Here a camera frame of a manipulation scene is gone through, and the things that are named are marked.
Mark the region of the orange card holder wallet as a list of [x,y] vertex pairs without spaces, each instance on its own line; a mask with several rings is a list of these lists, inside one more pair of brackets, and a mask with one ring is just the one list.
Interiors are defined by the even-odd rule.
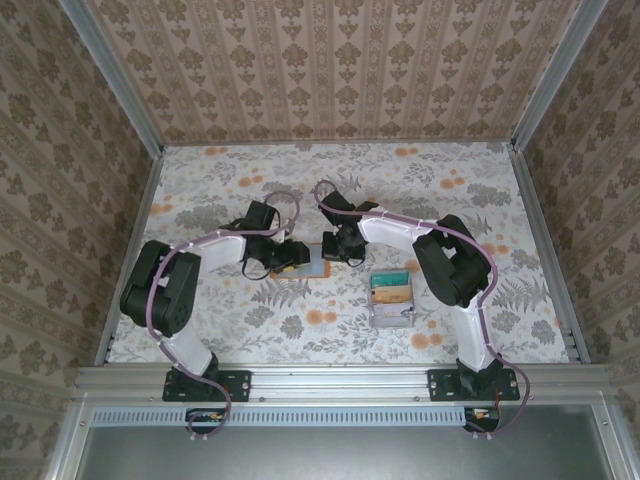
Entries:
[[[330,263],[327,260],[325,260],[325,262],[326,262],[326,276],[324,278],[328,278],[329,275],[330,275]],[[291,280],[293,280],[293,279],[324,279],[324,278],[309,278],[309,277],[302,276],[300,271],[299,271],[299,268],[302,267],[302,266],[298,266],[298,267],[295,267],[295,268],[291,267],[289,269],[285,269],[283,272],[278,273],[278,274],[272,273],[271,277],[274,278],[274,279],[279,278],[279,279],[287,279],[287,280],[289,280],[289,279],[291,279]]]

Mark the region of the teal card with print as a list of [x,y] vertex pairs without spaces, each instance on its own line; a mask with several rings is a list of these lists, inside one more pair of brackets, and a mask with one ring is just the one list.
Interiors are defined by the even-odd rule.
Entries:
[[370,277],[371,288],[405,286],[409,284],[410,275],[406,270],[378,271]]

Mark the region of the light blue card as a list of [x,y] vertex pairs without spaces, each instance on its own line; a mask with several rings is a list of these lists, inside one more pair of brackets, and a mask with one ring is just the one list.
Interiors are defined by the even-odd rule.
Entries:
[[309,244],[310,261],[299,268],[302,276],[309,278],[324,278],[326,276],[326,262],[322,257],[320,244]]

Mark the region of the clear plastic card box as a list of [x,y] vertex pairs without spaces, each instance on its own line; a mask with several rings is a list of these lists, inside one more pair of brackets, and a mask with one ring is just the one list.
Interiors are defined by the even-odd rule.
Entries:
[[[394,269],[376,270],[378,271],[393,271]],[[415,303],[411,277],[409,284],[412,288],[412,299],[408,303],[397,304],[375,304],[372,300],[372,288],[369,277],[369,320],[373,328],[409,328],[415,323]]]

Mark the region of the floral patterned table cover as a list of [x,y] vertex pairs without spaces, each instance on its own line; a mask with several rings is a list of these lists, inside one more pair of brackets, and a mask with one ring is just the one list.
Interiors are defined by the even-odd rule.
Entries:
[[[264,199],[297,215],[296,239],[319,243],[330,224],[316,206],[316,184],[418,219],[458,216],[499,269],[485,303],[494,348],[514,363],[567,361],[502,142],[169,147],[143,237],[176,245]],[[369,277],[387,269],[410,272],[412,327],[370,324]],[[202,274],[191,322],[224,363],[451,363],[458,349],[451,312],[431,294],[416,257],[383,245],[370,246],[364,263],[332,264],[324,279],[274,279],[256,263]]]

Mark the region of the grey sheet metal panel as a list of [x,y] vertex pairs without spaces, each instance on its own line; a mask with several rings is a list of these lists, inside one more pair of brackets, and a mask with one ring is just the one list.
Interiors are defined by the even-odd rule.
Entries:
[[419,427],[99,428],[78,480],[612,480],[590,433]]

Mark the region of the aluminium mounting rail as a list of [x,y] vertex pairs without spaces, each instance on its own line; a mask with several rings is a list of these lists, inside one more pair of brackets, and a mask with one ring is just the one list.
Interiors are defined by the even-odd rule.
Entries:
[[[426,405],[427,372],[444,364],[227,364],[249,370],[250,405]],[[586,405],[615,398],[606,370],[593,364],[525,364],[533,405]],[[71,398],[95,405],[157,404],[169,366],[115,363],[79,370]]]

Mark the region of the aluminium side rail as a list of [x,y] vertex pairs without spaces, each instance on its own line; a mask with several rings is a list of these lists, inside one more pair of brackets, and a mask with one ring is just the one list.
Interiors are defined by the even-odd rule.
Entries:
[[120,297],[123,293],[124,287],[127,283],[139,252],[142,237],[145,231],[145,226],[153,203],[155,191],[160,181],[162,167],[163,154],[160,154],[160,156],[157,159],[153,160],[151,163],[149,177],[145,184],[144,192],[139,205],[139,210],[131,231],[131,236],[124,257],[123,265],[120,270],[119,278],[114,290],[114,295],[106,317],[103,333],[101,335],[98,350],[93,362],[93,365],[95,367],[104,365],[105,361],[108,359],[110,345],[113,341],[121,315]]
[[527,213],[554,311],[560,324],[567,356],[570,362],[590,364],[591,357],[584,335],[581,332],[524,154],[512,145],[508,145],[508,147],[514,176]]

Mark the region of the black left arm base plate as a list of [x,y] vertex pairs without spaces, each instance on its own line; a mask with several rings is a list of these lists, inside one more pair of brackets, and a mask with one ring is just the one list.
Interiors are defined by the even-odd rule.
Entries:
[[[232,401],[249,400],[252,372],[249,370],[219,370],[214,378]],[[213,386],[194,380],[172,368],[165,377],[162,400],[165,402],[224,402],[224,395]]]

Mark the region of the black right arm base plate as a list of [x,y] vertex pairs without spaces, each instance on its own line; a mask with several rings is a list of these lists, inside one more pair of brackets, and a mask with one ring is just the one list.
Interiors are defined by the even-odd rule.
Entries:
[[501,369],[480,375],[458,369],[436,369],[427,372],[430,399],[444,401],[515,401],[521,398],[515,372]]

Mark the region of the aluminium frame post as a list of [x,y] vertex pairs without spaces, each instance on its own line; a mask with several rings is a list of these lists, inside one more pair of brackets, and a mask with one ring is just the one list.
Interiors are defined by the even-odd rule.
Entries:
[[515,151],[523,151],[531,140],[606,8],[607,2],[608,0],[580,1],[511,136]]
[[123,62],[117,58],[89,5],[85,0],[59,2],[150,157],[153,161],[160,159],[164,142],[144,108],[141,96],[135,91],[133,82],[128,79]]

